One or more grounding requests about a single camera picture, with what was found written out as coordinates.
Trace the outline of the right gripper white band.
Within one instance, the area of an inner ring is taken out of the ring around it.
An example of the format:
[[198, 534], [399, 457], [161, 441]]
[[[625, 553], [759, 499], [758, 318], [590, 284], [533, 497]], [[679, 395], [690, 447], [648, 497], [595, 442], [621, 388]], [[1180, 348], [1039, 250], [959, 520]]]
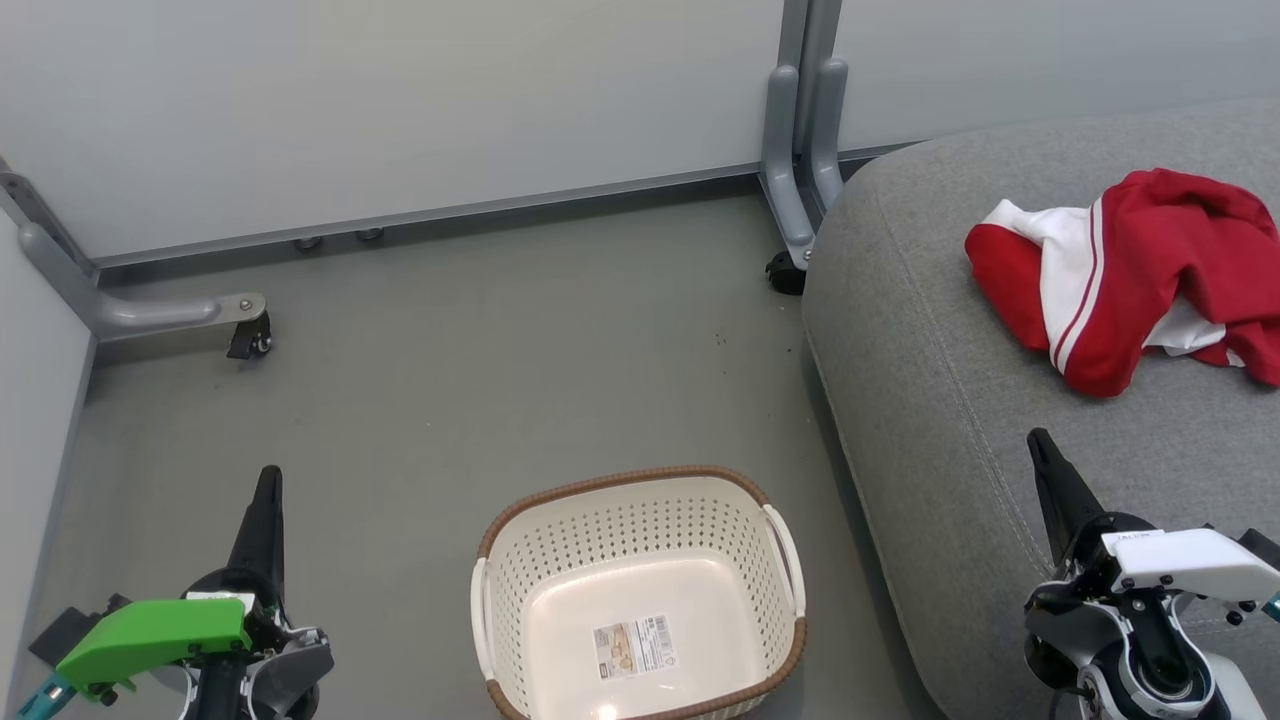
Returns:
[[1121, 607], [1178, 594], [1244, 603], [1245, 557], [1236, 539], [1212, 527], [1166, 532], [1128, 512], [1105, 509], [1044, 428], [1027, 434], [1055, 579], [1032, 591], [1025, 609], [1069, 611], [1085, 605]]

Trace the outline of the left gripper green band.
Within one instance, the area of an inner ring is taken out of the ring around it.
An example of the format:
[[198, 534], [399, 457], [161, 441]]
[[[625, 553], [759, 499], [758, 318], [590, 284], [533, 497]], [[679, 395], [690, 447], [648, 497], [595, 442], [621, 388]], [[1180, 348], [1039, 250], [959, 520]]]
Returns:
[[266, 465], [227, 566], [179, 598], [131, 601], [55, 667], [97, 705], [138, 675], [166, 675], [177, 720], [293, 720], [293, 626], [285, 612], [283, 473]]

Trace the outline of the red garment with white band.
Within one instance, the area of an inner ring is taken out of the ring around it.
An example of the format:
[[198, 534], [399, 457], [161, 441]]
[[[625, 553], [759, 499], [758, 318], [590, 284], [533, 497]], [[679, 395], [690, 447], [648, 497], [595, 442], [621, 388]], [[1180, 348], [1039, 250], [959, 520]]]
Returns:
[[1048, 360], [1041, 307], [1041, 249], [1033, 234], [1037, 222], [1057, 209], [1023, 211], [1004, 201], [972, 229], [965, 242], [978, 286], [1000, 319], [1021, 345]]

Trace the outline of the red garment with white sleeve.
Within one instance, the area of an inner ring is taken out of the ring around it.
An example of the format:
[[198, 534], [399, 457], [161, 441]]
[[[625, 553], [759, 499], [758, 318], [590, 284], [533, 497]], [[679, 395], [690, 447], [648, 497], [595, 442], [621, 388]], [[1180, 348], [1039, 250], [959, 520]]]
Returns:
[[1073, 389], [1117, 396], [1151, 351], [1280, 387], [1280, 228], [1252, 192], [1138, 170], [1033, 236], [1050, 361]]

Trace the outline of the grey fabric sofa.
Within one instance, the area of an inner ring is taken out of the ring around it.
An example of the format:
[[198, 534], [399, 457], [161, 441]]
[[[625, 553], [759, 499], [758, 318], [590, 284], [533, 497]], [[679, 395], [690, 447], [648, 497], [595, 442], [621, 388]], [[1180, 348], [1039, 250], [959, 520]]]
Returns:
[[1023, 605], [1052, 571], [1027, 434], [1110, 510], [1280, 543], [1280, 389], [1147, 357], [1112, 400], [1005, 329], [963, 243], [1004, 199], [1082, 206], [1132, 170], [1238, 184], [1280, 222], [1280, 97], [972, 131], [856, 170], [826, 213], [803, 324], [924, 688], [950, 720], [1046, 720]]

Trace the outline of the black caster wheel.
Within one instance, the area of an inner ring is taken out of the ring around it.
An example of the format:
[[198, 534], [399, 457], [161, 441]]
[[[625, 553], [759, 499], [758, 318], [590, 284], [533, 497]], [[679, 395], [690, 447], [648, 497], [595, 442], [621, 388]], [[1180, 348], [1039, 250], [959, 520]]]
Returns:
[[806, 284], [806, 272], [795, 265], [788, 251], [777, 252], [765, 264], [765, 277], [771, 288], [787, 296], [801, 296]]
[[270, 314], [262, 313], [252, 320], [236, 324], [227, 350], [227, 357], [250, 360], [269, 354], [273, 348]]

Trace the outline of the grey partition leg with bolts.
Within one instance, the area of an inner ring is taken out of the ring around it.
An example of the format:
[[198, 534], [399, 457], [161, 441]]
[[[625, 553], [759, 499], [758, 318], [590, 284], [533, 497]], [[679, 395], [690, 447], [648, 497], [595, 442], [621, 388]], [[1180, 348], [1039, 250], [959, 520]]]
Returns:
[[230, 325], [268, 313], [260, 293], [178, 300], [122, 299], [97, 286], [99, 269], [81, 251], [31, 181], [0, 155], [0, 190], [18, 218], [15, 241], [29, 264], [101, 342]]

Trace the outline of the cream laundry basket brown rim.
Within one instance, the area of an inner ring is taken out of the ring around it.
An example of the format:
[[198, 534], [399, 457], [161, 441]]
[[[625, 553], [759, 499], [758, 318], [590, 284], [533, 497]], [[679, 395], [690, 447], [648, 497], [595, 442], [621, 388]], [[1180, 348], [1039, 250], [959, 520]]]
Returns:
[[[503, 720], [735, 720], [799, 667], [806, 588], [765, 492], [721, 466], [627, 471], [512, 503], [470, 582]], [[602, 682], [591, 630], [666, 614], [680, 666]]]

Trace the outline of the paper label sticker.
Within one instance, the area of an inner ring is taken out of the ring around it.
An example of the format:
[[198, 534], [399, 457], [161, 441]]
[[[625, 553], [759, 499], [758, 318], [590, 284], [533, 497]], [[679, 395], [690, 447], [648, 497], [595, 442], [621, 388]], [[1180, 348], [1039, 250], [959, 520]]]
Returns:
[[596, 674], [602, 682], [630, 679], [680, 666], [666, 614], [594, 628], [591, 644]]

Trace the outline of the grey curved partition leg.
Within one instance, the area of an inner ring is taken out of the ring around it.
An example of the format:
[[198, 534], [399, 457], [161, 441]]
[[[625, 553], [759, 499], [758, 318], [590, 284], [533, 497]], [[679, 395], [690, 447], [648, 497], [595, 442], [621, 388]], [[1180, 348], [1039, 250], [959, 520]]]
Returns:
[[792, 154], [799, 86], [800, 72], [791, 65], [776, 67], [767, 82], [759, 177], [786, 256], [781, 263], [771, 261], [773, 275], [787, 269], [794, 274], [806, 273], [815, 238]]
[[806, 164], [822, 217], [833, 206], [845, 184], [840, 170], [838, 133], [847, 77], [849, 65], [840, 58], [829, 58], [817, 68]]

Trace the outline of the grey partition bottom rail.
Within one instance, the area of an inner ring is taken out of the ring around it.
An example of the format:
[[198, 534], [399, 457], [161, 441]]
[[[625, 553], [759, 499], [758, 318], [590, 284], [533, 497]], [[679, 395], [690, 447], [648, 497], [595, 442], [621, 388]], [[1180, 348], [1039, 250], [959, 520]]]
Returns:
[[337, 222], [321, 225], [306, 225], [289, 231], [268, 231], [262, 233], [243, 234], [223, 240], [210, 240], [193, 243], [177, 243], [160, 249], [145, 249], [129, 252], [110, 252], [104, 255], [90, 254], [88, 259], [96, 268], [128, 266], [141, 263], [159, 263], [178, 258], [192, 258], [200, 254], [225, 252], [232, 250], [250, 249], [269, 243], [289, 243], [303, 237], [329, 237], [334, 234], [365, 231], [371, 228], [392, 228], [397, 225], [411, 225], [430, 222], [448, 222], [456, 218], [492, 215], [506, 211], [524, 211], [530, 208], [544, 208], [562, 202], [593, 201], [609, 196], [631, 196], [650, 191], [667, 188], [682, 188], [690, 186], [704, 186], [718, 181], [735, 181], [742, 177], [758, 177], [762, 173], [760, 163], [737, 164], [732, 167], [712, 168], [672, 176], [659, 176], [645, 179], [631, 179], [620, 183], [598, 184], [576, 190], [563, 190], [549, 193], [534, 193], [515, 199], [500, 199], [485, 202], [471, 202], [449, 208], [439, 208], [424, 211], [407, 211], [388, 217], [375, 217], [357, 219], [352, 222]]

